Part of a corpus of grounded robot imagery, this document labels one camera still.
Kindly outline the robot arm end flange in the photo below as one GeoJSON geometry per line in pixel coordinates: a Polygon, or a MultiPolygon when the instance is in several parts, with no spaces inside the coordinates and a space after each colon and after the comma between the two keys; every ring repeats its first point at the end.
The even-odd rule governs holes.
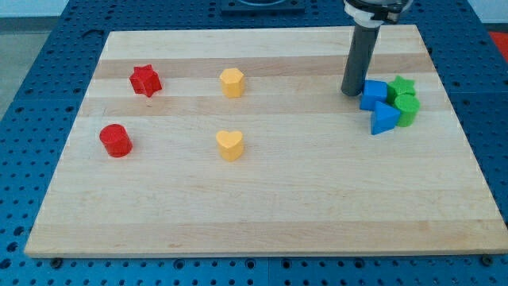
{"type": "Polygon", "coordinates": [[[357,25],[374,29],[397,24],[412,4],[413,0],[344,0],[344,11],[357,25]]]}

